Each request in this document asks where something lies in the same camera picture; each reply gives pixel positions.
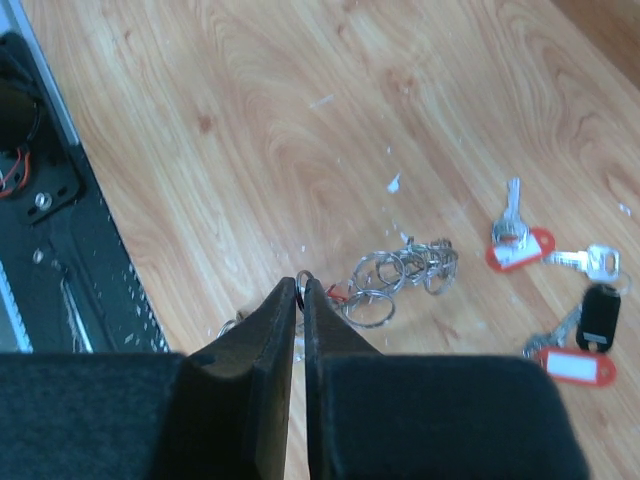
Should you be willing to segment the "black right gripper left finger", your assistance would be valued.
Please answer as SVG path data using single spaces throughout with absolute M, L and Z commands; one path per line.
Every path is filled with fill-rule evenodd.
M 5 479 L 280 479 L 296 320 L 285 277 L 192 355 L 5 354 Z

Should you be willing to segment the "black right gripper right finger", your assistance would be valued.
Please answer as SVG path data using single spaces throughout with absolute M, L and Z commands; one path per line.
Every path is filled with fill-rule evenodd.
M 314 479 L 586 479 L 561 395 L 504 355 L 385 355 L 304 296 L 307 443 Z

